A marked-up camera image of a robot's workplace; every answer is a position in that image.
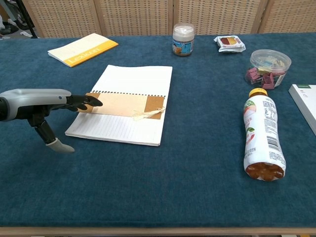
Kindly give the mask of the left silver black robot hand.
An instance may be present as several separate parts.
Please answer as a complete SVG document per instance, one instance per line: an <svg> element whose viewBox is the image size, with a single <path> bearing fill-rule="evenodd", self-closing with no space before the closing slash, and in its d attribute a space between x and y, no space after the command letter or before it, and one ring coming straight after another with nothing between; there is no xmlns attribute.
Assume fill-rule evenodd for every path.
<svg viewBox="0 0 316 237"><path fill-rule="evenodd" d="M74 153L73 147L55 137L45 118L52 110L85 111L88 105L100 107L103 103L94 96L73 95L64 89L12 89L0 94L0 120L26 119L47 147L58 153Z"/></svg>

